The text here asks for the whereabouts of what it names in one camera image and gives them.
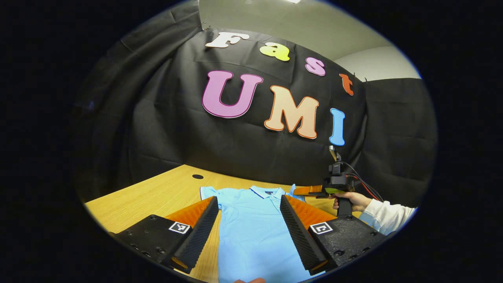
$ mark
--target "red cable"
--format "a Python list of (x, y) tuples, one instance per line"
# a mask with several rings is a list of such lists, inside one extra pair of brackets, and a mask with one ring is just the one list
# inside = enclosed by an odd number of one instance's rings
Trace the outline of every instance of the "red cable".
[(361, 182), (362, 186), (363, 186), (363, 187), (367, 190), (367, 192), (369, 192), (369, 194), (370, 194), (370, 195), (371, 195), (374, 199), (379, 200), (378, 198), (376, 198), (376, 196), (374, 196), (374, 195), (373, 195), (373, 194), (369, 191), (369, 189), (367, 188), (367, 186), (365, 186), (365, 184), (364, 184), (362, 181), (360, 181), (360, 182)]

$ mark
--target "polo shirt collar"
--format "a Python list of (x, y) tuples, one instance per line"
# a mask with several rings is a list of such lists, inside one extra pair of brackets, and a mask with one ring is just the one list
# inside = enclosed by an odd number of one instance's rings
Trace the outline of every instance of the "polo shirt collar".
[[(285, 194), (285, 191), (282, 188), (259, 188), (257, 186), (251, 186), (250, 190), (258, 194), (261, 198), (268, 198), (270, 196), (274, 196), (275, 198), (281, 198), (282, 195)], [(273, 194), (267, 194), (266, 191), (274, 191)]]

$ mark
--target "yellow letter a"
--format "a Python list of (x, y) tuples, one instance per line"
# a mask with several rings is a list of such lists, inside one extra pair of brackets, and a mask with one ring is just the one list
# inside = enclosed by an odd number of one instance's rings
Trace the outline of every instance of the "yellow letter a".
[(288, 57), (288, 53), (290, 50), (285, 45), (281, 45), (279, 43), (267, 42), (267, 46), (262, 46), (260, 48), (260, 52), (267, 56), (276, 57), (281, 61), (288, 61), (290, 58)]

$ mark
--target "human hand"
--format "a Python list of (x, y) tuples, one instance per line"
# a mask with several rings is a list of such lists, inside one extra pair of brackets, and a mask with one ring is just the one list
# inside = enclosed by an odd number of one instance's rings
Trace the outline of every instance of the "human hand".
[(357, 193), (357, 192), (344, 192), (344, 193), (335, 193), (334, 195), (329, 195), (329, 199), (335, 199), (333, 201), (333, 208), (339, 209), (339, 200), (338, 197), (348, 198), (352, 204), (353, 211), (364, 211), (372, 199)]
[[(243, 280), (236, 280), (234, 283), (246, 283), (246, 282), (244, 282)], [(257, 279), (253, 279), (252, 281), (250, 281), (248, 283), (266, 283), (266, 280), (259, 277)]]

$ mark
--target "light blue polo shirt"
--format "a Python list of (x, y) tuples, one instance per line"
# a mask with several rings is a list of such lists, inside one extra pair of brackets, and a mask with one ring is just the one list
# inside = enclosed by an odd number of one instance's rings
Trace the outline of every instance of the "light blue polo shirt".
[(250, 189), (201, 187), (201, 199), (216, 196), (222, 210), (218, 246), (219, 283), (249, 282), (262, 277), (267, 283), (297, 283), (310, 276), (290, 237), (280, 212), (282, 188)]

